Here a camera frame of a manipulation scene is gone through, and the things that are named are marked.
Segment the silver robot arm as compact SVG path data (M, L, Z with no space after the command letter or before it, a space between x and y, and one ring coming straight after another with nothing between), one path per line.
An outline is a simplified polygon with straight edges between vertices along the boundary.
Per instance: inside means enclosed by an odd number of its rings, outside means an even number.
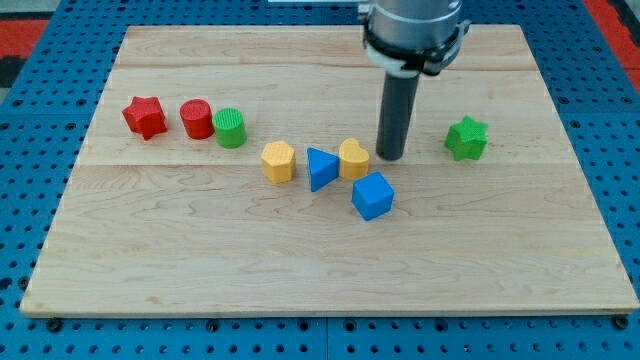
M362 1L365 52L393 77L437 76L457 57L469 31L461 10L461 0Z

